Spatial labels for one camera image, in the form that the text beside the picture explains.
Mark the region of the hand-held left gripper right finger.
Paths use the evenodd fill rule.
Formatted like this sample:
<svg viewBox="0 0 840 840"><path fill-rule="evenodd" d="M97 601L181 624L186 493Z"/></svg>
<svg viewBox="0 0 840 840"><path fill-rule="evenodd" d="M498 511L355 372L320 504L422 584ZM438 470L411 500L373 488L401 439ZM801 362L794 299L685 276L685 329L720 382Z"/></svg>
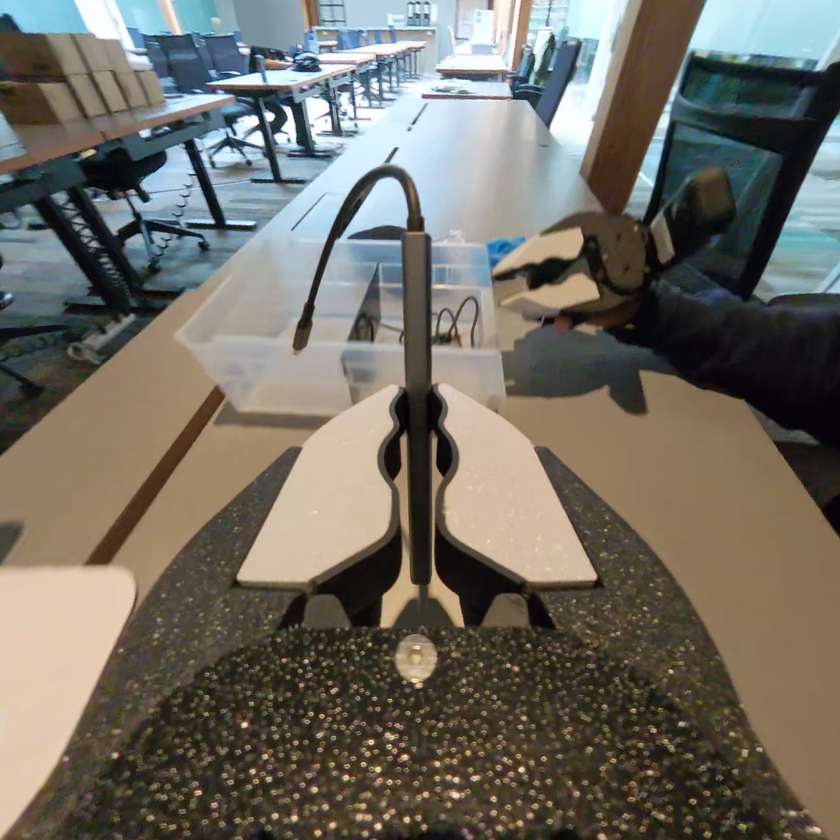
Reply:
<svg viewBox="0 0 840 840"><path fill-rule="evenodd" d="M538 450L507 419L452 385L434 387L437 577L466 626L499 597L589 592L599 585Z"/></svg>

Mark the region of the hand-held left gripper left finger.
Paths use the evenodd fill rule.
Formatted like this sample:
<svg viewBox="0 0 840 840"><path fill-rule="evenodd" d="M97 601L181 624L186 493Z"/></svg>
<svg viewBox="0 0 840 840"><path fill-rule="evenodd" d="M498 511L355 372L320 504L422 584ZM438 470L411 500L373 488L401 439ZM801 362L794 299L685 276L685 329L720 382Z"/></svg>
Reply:
<svg viewBox="0 0 840 840"><path fill-rule="evenodd" d="M402 568L403 389L387 385L321 425L297 452L236 583L337 599L379 626Z"/></svg>

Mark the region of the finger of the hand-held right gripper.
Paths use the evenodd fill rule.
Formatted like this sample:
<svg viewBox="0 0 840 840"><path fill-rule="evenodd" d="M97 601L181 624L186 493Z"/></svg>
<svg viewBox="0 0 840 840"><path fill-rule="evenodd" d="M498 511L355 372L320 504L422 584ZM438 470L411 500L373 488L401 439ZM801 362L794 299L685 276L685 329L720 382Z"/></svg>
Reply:
<svg viewBox="0 0 840 840"><path fill-rule="evenodd" d="M579 260L584 244L581 228L558 228L537 234L502 257L492 269L492 278L546 276L553 280Z"/></svg>
<svg viewBox="0 0 840 840"><path fill-rule="evenodd" d="M536 288L528 288L524 278L500 282L500 308L529 316L552 316L600 297L593 279L580 272Z"/></svg>

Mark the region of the grey usb hub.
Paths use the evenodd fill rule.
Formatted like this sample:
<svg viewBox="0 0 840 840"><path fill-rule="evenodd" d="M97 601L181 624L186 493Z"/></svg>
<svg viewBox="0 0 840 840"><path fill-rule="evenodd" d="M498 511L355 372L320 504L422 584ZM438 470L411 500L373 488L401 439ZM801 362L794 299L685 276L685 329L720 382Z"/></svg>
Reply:
<svg viewBox="0 0 840 840"><path fill-rule="evenodd" d="M321 280L335 242L381 180L393 179L406 200L402 235L403 348L407 404L407 474L411 580L427 588L433 564L432 456L429 396L432 390L432 239L425 231L417 187L401 167L382 164L366 172L343 200L322 248L291 342L294 353L308 345Z"/></svg>

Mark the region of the clear plastic organizer box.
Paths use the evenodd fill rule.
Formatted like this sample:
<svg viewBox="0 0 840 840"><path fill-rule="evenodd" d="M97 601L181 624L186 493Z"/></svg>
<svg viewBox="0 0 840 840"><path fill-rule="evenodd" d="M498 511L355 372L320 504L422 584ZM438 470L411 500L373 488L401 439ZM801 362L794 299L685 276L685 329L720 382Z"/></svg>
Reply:
<svg viewBox="0 0 840 840"><path fill-rule="evenodd" d="M331 417L403 386L402 246L341 238L322 279L307 347L291 342L322 252L284 236L244 248L176 339L240 413ZM432 247L433 383L496 410L505 394L487 247Z"/></svg>

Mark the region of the person's right hand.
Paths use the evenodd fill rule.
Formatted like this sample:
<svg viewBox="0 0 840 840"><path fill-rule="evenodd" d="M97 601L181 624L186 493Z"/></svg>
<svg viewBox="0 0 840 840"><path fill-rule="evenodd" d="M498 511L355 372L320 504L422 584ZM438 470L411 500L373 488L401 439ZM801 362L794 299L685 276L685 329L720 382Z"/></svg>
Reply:
<svg viewBox="0 0 840 840"><path fill-rule="evenodd" d="M621 329L633 320L640 306L639 301L628 301L609 311L562 312L554 320L553 326L559 333L571 331L582 324L590 324L605 330Z"/></svg>

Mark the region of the black office chair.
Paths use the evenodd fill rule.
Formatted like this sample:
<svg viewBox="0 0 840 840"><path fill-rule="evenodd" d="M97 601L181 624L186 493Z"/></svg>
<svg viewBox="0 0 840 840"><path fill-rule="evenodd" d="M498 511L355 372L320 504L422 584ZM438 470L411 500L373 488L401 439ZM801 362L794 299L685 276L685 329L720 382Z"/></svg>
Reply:
<svg viewBox="0 0 840 840"><path fill-rule="evenodd" d="M511 94L514 101L530 104L548 130L574 77L581 47L582 41L579 38L565 40L553 52L553 65L545 84L536 86L520 83Z"/></svg>
<svg viewBox="0 0 840 840"><path fill-rule="evenodd" d="M183 220L189 204L196 177L190 175L178 191L178 203L171 217L150 217L137 207L137 202L151 202L151 194L144 187L144 181L163 169L167 162L165 152L156 152L140 160L133 160L124 149L96 154L81 161L81 168L87 178L87 185L111 200L123 200L128 204L131 219L121 226L114 238L121 249L132 238L140 238L148 260L151 274L161 269L161 260L170 243L175 239L192 238L202 253L211 246L206 237L190 229Z"/></svg>
<svg viewBox="0 0 840 840"><path fill-rule="evenodd" d="M215 77L208 68L195 39L190 35L143 35L146 55L161 78L171 78L175 89L183 94L204 94L214 91L208 86ZM247 149L257 150L251 143L236 134L236 123L253 116L253 109L246 102L236 100L234 104L222 107L224 137L206 149L206 158L216 168L215 157L221 151L235 151L247 166L253 164Z"/></svg>

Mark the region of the white power strip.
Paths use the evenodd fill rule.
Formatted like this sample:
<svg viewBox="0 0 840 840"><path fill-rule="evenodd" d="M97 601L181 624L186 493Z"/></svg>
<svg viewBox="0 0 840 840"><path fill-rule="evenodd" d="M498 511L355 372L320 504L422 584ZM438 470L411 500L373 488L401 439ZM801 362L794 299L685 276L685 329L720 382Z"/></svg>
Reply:
<svg viewBox="0 0 840 840"><path fill-rule="evenodd" d="M100 366L106 360L106 349L137 320L133 313L115 316L105 323L94 324L80 339L68 343L67 355L75 362Z"/></svg>

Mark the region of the white document stand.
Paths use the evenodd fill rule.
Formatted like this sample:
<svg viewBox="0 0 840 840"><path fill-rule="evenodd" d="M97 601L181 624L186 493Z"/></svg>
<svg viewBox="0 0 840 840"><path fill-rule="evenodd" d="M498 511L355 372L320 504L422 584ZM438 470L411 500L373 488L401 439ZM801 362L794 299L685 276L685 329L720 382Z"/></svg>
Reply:
<svg viewBox="0 0 840 840"><path fill-rule="evenodd" d="M2 836L61 762L137 592L119 566L2 566Z"/></svg>

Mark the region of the wood top office desk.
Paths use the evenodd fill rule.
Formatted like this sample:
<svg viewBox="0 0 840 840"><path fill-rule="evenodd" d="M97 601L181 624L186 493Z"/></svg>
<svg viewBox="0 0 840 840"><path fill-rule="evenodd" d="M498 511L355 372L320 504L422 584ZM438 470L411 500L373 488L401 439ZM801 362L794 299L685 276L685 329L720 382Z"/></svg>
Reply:
<svg viewBox="0 0 840 840"><path fill-rule="evenodd" d="M345 81L351 79L354 69L351 65L322 65L320 71L298 72L291 69L262 70L226 80L209 81L207 88L225 92L234 97L250 99L256 109L259 130L264 140L264 150L269 163L270 176L251 178L254 183L277 185L300 185L301 178L284 177L280 171L274 134L266 120L265 100L272 94L290 99L291 114L297 129L297 156L311 159L331 159L343 150L343 145L317 146L312 138L311 126L306 110L306 100L324 88L327 95L333 135L343 137L339 110L334 93Z"/></svg>

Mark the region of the long wood top desk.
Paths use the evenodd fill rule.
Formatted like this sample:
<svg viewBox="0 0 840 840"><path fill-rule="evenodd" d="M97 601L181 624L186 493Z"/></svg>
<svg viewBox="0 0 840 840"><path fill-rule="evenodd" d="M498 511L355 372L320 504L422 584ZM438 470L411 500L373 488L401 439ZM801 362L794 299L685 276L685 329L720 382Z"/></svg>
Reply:
<svg viewBox="0 0 840 840"><path fill-rule="evenodd" d="M221 110L233 103L230 96L189 94L67 125L14 126L2 118L2 176L11 177L2 184L2 211L32 206L87 279L87 292L67 298L66 310L107 313L111 318L150 316L183 291L145 286L85 192L81 152L116 145L135 161L181 145L210 213L209 219L195 220L185 231L197 235L204 230L256 230L254 222L226 218L196 147L198 139L223 127Z"/></svg>

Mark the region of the row of cardboard boxes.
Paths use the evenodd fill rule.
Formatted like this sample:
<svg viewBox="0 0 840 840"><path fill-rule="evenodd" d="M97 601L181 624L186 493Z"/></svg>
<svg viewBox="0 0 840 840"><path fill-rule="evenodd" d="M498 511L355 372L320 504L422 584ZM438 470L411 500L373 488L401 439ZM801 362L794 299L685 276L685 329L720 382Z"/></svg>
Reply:
<svg viewBox="0 0 840 840"><path fill-rule="evenodd" d="M65 125L165 102L151 63L117 39L2 32L1 66L1 112L13 125Z"/></svg>

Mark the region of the wooden post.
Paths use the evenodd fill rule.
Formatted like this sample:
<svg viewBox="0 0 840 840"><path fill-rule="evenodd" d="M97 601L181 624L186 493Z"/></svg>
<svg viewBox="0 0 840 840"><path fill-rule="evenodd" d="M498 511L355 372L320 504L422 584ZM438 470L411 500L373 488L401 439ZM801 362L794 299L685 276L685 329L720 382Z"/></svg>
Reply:
<svg viewBox="0 0 840 840"><path fill-rule="evenodd" d="M610 214L627 206L705 5L626 5L581 163L581 176Z"/></svg>

